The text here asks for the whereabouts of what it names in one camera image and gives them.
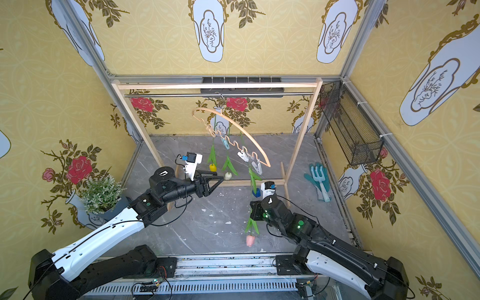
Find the white artificial tulip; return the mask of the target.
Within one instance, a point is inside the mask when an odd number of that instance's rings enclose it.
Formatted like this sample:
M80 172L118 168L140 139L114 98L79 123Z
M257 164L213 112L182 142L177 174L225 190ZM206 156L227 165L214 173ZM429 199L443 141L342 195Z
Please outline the white artificial tulip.
M226 139L228 140L229 142L229 145L230 145L230 140L229 140L229 136L227 135L227 132L223 133L222 134L222 138L223 137L226 137ZM238 175L238 172L237 170L235 169L235 167L233 166L233 162L231 161L231 158L230 158L230 152L229 150L227 150L227 153L226 153L226 160L224 162L224 165L222 167L222 170L225 171L225 175L224 175L224 179L226 181L229 181L233 178L233 176L237 176Z

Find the yellow artificial tulip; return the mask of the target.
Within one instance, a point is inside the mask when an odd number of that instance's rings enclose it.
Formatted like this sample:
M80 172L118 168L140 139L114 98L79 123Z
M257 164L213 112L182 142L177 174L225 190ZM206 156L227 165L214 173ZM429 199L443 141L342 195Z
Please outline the yellow artificial tulip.
M212 172L217 171L217 162L216 162L216 150L215 150L215 139L212 139L212 146L210 149L209 157L207 159L209 165L209 170Z

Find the blue artificial tulip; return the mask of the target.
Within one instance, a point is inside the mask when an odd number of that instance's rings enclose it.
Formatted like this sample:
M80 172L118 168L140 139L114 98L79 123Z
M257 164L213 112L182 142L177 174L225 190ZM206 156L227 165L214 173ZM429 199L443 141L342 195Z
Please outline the blue artificial tulip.
M251 166L248 166L248 173L250 176L250 186L251 186L252 195L255 198L258 198L260 196L258 195L258 187L257 187L256 181L261 180L261 178L254 172Z

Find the curved wooden clip hanger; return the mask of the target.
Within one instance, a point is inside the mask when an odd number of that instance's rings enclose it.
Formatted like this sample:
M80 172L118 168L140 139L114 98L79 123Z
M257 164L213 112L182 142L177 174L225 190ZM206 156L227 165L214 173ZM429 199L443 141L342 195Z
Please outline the curved wooden clip hanger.
M253 124L247 117L247 113L252 108L258 108L258 102L252 102L248 97L209 97L207 100L213 102L216 106L210 108L205 101L199 101L197 107L191 111L191 116L203 124L205 130L206 126L211 126L216 131L216 137L220 139L223 133L227 132L230 147L236 147L239 151L245 149L250 159L260 161L263 166L270 168L271 161L265 150L246 130L249 125ZM255 149L251 151L246 146L242 146L231 139L231 128L236 128L241 136L250 140Z

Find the pink artificial tulip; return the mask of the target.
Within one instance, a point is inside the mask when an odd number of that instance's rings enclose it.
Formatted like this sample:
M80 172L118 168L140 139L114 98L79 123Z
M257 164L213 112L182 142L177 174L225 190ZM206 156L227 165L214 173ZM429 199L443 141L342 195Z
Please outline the pink artificial tulip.
M258 208L258 203L259 201L251 201L250 202L250 212L249 212L249 217L246 223L246 246L251 248L256 240L256 236L259 235L260 231L258 229L258 224L256 220L256 215L257 215L257 208Z

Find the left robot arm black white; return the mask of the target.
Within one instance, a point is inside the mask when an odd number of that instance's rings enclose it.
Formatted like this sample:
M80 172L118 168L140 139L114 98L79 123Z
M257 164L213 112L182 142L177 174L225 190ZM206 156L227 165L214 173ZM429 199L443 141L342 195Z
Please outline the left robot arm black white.
M35 254L31 259L28 294L35 300L77 300L125 276L157 275L158 258L146 245L105 261L98 258L127 237L155 226L169 203L191 195L209 196L223 180L212 171L196 171L193 178L180 179L172 167L160 167L150 177L149 189L110 221L69 246Z

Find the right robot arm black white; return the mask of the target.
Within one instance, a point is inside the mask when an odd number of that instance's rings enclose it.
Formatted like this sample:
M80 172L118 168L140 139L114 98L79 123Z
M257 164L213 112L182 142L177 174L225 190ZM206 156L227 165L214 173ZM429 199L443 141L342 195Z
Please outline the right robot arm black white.
M277 194L252 201L251 217L277 229L280 237L296 245L292 258L297 271L328 276L369 300L407 299L410 282L400 260L383 259L354 247L305 210L292 212L286 201Z

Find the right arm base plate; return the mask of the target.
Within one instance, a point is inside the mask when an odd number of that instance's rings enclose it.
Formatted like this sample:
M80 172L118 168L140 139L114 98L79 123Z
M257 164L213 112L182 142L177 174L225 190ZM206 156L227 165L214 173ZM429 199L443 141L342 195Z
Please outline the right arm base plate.
M308 268L297 264L293 255L277 255L272 265L280 276L313 275Z

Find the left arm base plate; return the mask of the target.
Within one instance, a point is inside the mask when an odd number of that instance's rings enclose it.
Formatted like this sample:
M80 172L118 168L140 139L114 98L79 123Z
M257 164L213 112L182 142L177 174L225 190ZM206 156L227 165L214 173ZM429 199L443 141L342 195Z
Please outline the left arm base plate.
M177 262L177 257L158 257L156 262L150 263L145 271L124 276L123 279L167 278L169 280L175 277Z

